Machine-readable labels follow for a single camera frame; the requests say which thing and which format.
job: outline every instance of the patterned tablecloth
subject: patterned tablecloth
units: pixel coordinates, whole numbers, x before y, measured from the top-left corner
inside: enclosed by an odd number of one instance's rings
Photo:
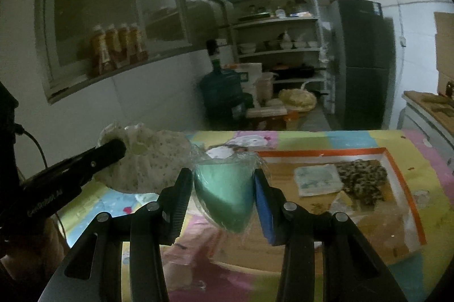
[[[267,149],[320,150],[385,147],[393,156],[414,195],[427,244],[411,257],[391,265],[390,270],[409,302],[424,301],[440,280],[454,254],[454,177],[436,150],[417,131],[334,131],[334,132],[209,132],[188,138],[206,148],[245,134],[263,135]],[[115,192],[89,183],[83,193],[65,209],[62,217],[68,242],[73,245],[90,221],[101,211],[112,216],[137,209],[134,195]],[[123,255],[128,263],[127,252]],[[272,302],[278,277],[226,271],[206,260],[197,261],[194,278],[204,286],[170,292],[175,301]],[[322,281],[316,281],[316,301],[322,300]]]

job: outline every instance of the bolt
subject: bolt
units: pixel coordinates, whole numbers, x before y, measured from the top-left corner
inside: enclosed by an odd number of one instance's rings
[[[340,222],[345,222],[348,220],[348,215],[346,213],[336,213],[336,220]]]
[[[148,211],[156,211],[157,209],[159,209],[159,204],[156,201],[147,203]]]
[[[287,211],[295,211],[297,209],[297,204],[294,202],[285,202],[284,209]]]
[[[109,214],[108,213],[100,213],[96,217],[96,220],[98,220],[100,223],[104,223],[108,219],[109,219]]]

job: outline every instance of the pile of dark food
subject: pile of dark food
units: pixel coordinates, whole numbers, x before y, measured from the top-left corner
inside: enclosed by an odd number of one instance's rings
[[[378,162],[355,160],[336,164],[339,177],[344,184],[344,192],[360,200],[365,206],[375,206],[384,201],[379,186],[385,184],[388,176],[386,169]]]

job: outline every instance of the floor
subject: floor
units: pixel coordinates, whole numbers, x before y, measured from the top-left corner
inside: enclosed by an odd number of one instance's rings
[[[318,103],[314,110],[307,114],[303,120],[299,130],[306,132],[326,132],[331,131],[332,128],[326,119],[325,113],[321,103]]]

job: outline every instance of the dark gray refrigerator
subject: dark gray refrigerator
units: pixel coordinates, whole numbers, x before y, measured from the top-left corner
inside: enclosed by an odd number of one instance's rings
[[[381,4],[334,0],[335,117],[344,130],[381,129],[392,44]]]

